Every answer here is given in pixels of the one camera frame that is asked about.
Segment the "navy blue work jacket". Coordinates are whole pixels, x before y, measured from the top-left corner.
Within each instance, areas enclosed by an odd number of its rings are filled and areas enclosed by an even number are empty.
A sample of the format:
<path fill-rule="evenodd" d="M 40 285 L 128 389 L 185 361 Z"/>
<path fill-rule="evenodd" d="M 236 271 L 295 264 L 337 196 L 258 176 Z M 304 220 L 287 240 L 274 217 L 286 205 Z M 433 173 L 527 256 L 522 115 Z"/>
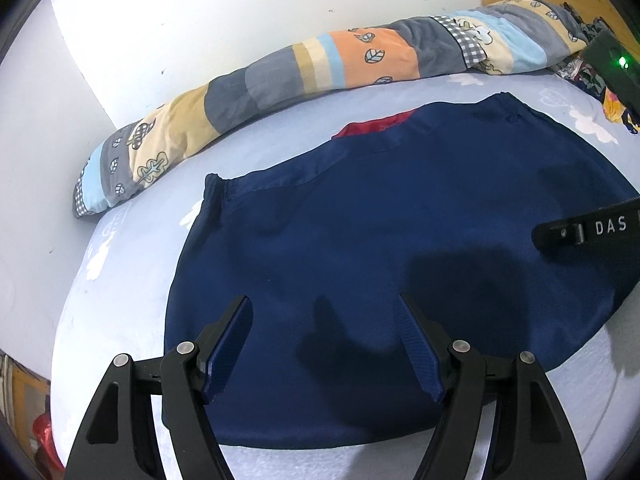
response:
<path fill-rule="evenodd" d="M 174 348 L 252 300 L 254 321 L 207 415 L 219 442 L 330 448 L 434 425 L 394 319 L 409 295 L 490 356 L 562 364 L 639 279 L 639 259 L 549 259 L 538 223 L 636 196 L 570 129 L 498 93 L 431 103 L 264 171 L 210 174 L 169 291 Z"/>

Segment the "dark patterned crumpled cloth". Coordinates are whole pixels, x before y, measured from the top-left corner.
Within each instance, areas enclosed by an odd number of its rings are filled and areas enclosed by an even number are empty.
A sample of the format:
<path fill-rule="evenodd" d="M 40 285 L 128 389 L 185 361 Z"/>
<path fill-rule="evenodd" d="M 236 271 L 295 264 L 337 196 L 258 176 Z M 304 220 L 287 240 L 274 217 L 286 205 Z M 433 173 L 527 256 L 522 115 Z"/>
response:
<path fill-rule="evenodd" d="M 595 18 L 592 23 L 586 23 L 568 3 L 564 3 L 563 8 L 577 21 L 588 40 L 587 46 L 601 30 L 608 29 L 613 32 L 603 18 Z M 631 134 L 638 136 L 639 117 L 631 113 L 630 109 L 620 102 L 618 97 L 606 86 L 603 78 L 582 58 L 582 51 L 555 66 L 554 71 L 561 78 L 568 80 L 580 90 L 597 99 L 602 104 L 605 117 L 610 122 L 619 122 Z"/>

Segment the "patchwork rolled quilt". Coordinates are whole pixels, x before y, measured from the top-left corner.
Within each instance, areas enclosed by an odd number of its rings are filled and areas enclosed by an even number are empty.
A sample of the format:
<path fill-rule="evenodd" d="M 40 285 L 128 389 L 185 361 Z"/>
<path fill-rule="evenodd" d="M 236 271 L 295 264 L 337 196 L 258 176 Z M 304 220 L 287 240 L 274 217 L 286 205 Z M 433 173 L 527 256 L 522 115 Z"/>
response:
<path fill-rule="evenodd" d="M 328 32 L 184 92 L 116 130 L 89 156 L 73 190 L 76 218 L 102 214 L 220 136 L 334 91 L 463 73 L 536 72 L 584 50 L 564 6 L 502 0 L 480 8 Z"/>

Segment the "light blue cloud bedsheet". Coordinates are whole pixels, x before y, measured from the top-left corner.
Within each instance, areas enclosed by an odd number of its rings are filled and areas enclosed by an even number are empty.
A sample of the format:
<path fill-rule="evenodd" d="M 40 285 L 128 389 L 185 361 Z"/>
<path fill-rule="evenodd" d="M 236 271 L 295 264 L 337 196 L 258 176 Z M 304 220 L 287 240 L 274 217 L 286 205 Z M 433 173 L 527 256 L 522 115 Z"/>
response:
<path fill-rule="evenodd" d="M 96 226 L 56 330 L 51 382 L 52 434 L 70 455 L 81 419 L 111 360 L 163 349 L 168 290 L 200 209 L 205 177 L 234 178 L 312 150 L 351 122 L 431 102 L 473 103 L 508 92 L 574 130 L 639 179 L 639 140 L 609 122 L 600 105 L 547 72 L 488 76 L 469 72 L 340 92 L 303 102 L 224 136 L 149 191 L 108 212 Z M 587 474 L 618 474 L 639 443 L 639 299 L 549 375 L 584 456 Z"/>

